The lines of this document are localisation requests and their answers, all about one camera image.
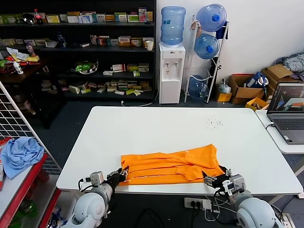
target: light blue cloth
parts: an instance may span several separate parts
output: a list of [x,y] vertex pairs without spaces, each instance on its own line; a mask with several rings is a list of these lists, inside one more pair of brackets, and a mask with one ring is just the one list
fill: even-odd
[[0,153],[5,174],[13,179],[28,166],[39,162],[43,152],[44,148],[34,138],[10,139]]

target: cup on shelf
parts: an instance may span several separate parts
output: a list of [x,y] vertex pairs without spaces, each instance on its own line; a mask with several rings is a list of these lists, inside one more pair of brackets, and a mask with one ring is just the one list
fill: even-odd
[[153,50],[154,41],[148,40],[148,41],[146,41],[146,43],[147,43],[147,50],[148,51],[152,51]]

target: wire grid panel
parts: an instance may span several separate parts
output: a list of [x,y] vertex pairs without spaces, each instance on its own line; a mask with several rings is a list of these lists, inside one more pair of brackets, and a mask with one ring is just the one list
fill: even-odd
[[0,139],[7,137],[17,139],[22,136],[35,138],[40,146],[44,148],[48,156],[43,165],[43,170],[50,175],[59,175],[61,173],[60,166],[0,82]]

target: orange shirt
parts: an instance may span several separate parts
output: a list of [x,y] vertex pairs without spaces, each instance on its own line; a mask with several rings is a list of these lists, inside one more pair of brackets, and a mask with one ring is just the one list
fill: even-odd
[[224,174],[212,144],[175,153],[122,155],[122,168],[128,166],[121,185],[197,183],[204,182],[202,171],[208,176]]

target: laptop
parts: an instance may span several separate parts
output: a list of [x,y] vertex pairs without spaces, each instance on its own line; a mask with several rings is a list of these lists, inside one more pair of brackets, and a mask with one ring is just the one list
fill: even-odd
[[288,144],[304,144],[304,83],[278,83],[267,116]]

